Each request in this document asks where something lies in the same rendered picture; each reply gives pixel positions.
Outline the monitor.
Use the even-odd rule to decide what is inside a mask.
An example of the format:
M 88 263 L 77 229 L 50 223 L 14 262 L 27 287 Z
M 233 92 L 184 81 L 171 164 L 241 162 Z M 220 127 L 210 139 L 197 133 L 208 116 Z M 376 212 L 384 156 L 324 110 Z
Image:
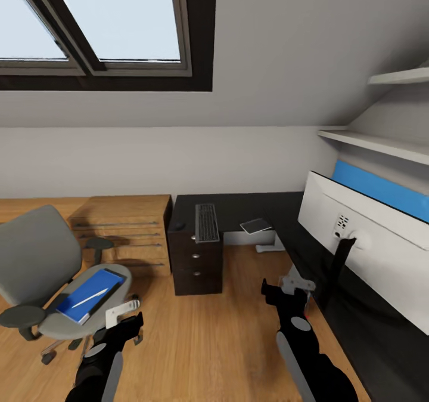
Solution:
M 429 220 L 309 171 L 297 219 L 334 258 L 324 264 L 326 293 L 340 290 L 392 323 L 429 336 Z M 339 284 L 347 265 L 409 321 L 386 316 Z

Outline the folder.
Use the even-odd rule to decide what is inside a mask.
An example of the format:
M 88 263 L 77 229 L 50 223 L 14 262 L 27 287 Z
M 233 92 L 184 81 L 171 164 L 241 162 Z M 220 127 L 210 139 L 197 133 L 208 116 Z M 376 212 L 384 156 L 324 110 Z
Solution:
M 122 283 L 123 278 L 100 269 L 55 309 L 71 321 L 83 325 Z M 105 289 L 107 289 L 106 292 L 92 297 Z M 77 303 L 84 301 L 88 297 L 92 298 L 75 307 Z

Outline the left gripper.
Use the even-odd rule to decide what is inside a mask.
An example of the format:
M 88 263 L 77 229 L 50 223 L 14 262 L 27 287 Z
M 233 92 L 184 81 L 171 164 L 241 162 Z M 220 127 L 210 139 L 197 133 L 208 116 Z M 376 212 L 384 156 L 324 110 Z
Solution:
M 143 324 L 144 320 L 142 318 L 142 312 L 140 312 L 137 316 L 121 320 L 117 326 L 111 329 L 107 329 L 106 327 L 99 329 L 94 334 L 94 342 L 101 341 L 107 335 L 118 335 L 122 338 L 123 344 L 125 344 L 126 341 L 129 341 L 139 334 L 139 328 L 142 327 Z

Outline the notebook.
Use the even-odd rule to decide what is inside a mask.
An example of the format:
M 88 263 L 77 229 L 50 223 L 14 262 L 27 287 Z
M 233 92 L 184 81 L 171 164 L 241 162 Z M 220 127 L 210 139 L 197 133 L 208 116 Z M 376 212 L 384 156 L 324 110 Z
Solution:
M 264 231 L 272 226 L 268 224 L 264 219 L 256 219 L 249 222 L 245 222 L 240 225 L 248 234 Z

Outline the keyboard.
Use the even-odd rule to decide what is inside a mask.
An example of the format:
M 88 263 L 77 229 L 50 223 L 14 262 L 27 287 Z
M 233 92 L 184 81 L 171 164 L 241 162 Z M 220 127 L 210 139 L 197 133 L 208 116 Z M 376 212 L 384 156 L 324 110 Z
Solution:
M 195 209 L 195 242 L 218 242 L 220 238 L 214 204 L 199 204 Z

